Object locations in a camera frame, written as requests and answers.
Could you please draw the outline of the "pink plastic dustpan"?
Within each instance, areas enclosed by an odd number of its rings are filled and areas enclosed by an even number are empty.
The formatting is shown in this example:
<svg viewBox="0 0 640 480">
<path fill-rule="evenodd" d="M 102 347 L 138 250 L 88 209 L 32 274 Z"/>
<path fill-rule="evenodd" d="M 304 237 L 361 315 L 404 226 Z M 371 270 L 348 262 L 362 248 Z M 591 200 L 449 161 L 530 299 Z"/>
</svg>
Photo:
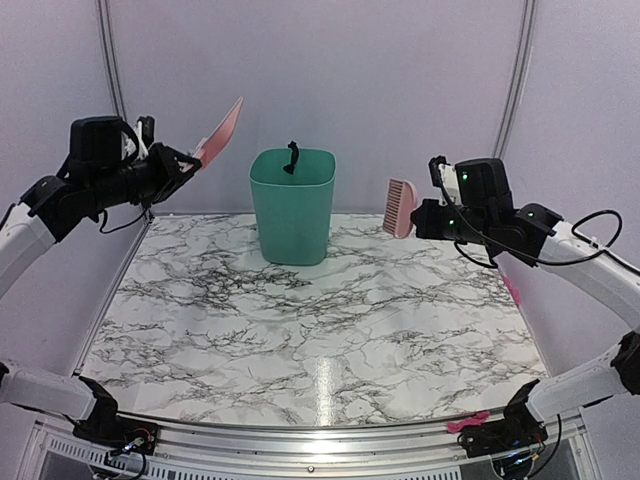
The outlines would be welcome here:
<svg viewBox="0 0 640 480">
<path fill-rule="evenodd" d="M 214 131 L 197 145 L 193 157 L 200 161 L 202 169 L 208 167 L 231 141 L 243 103 L 244 98 L 239 97 Z"/>
</svg>

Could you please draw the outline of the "pink hand brush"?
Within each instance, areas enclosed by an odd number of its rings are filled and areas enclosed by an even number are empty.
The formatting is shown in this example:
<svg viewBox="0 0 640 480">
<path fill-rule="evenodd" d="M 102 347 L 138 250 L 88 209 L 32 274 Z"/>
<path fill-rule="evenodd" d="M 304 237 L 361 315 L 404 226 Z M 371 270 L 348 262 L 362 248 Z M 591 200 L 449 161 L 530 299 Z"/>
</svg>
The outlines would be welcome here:
<svg viewBox="0 0 640 480">
<path fill-rule="evenodd" d="M 383 230 L 394 238 L 407 238 L 413 228 L 410 216 L 417 208 L 415 186 L 407 180 L 390 179 L 388 183 Z"/>
</svg>

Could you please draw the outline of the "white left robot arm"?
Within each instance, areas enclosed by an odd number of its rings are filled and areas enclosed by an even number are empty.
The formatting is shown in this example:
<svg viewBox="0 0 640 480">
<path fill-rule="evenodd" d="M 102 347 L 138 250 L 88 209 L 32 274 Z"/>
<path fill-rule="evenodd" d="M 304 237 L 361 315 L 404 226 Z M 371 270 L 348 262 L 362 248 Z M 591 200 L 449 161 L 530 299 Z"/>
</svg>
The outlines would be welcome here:
<svg viewBox="0 0 640 480">
<path fill-rule="evenodd" d="M 12 204 L 1 220 L 1 290 L 88 218 L 104 224 L 111 207 L 149 208 L 170 198 L 206 168 L 232 138 L 231 114 L 192 154 L 154 139 L 154 120 L 130 126 L 119 116 L 76 120 L 69 154 L 57 174 L 45 176 Z M 96 381 L 1 364 L 1 400 L 29 410 L 59 414 L 106 445 L 125 438 L 116 400 Z"/>
</svg>

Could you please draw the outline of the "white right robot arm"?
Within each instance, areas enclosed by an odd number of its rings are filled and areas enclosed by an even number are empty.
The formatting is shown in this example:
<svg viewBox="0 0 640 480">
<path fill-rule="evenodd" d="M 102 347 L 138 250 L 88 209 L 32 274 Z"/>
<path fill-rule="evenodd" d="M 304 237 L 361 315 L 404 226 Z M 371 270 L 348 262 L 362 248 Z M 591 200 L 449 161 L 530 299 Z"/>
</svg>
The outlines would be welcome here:
<svg viewBox="0 0 640 480">
<path fill-rule="evenodd" d="M 508 253 L 554 274 L 621 318 L 629 332 L 605 353 L 562 375 L 524 386 L 505 409 L 495 438 L 515 448 L 558 414 L 639 392 L 639 270 L 610 247 L 537 203 L 515 208 L 503 162 L 472 159 L 428 163 L 438 200 L 425 199 L 410 215 L 417 237 L 476 244 L 489 259 Z"/>
</svg>

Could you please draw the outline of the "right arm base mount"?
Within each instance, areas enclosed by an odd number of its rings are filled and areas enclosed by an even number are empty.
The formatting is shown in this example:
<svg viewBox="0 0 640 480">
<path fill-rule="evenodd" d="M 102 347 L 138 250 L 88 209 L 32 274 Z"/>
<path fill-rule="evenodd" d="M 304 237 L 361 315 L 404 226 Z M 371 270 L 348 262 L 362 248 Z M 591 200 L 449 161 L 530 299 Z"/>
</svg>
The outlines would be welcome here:
<svg viewBox="0 0 640 480">
<path fill-rule="evenodd" d="M 524 448 L 548 439 L 543 422 L 526 408 L 529 394 L 538 383 L 534 380 L 522 386 L 504 407 L 501 420 L 462 428 L 457 442 L 468 458 Z"/>
</svg>

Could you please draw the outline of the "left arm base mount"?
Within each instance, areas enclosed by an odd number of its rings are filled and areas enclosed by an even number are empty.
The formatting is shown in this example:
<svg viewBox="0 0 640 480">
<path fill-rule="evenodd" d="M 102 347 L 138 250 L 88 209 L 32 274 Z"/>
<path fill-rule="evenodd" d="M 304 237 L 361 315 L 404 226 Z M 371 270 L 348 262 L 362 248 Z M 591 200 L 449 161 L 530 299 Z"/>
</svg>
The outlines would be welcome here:
<svg viewBox="0 0 640 480">
<path fill-rule="evenodd" d="M 112 447 L 125 452 L 125 446 L 138 441 L 130 451 L 152 455 L 159 426 L 156 423 L 122 417 L 115 398 L 98 382 L 83 376 L 78 379 L 86 384 L 96 400 L 86 419 L 69 418 L 74 425 L 73 434 L 92 443 Z"/>
</svg>

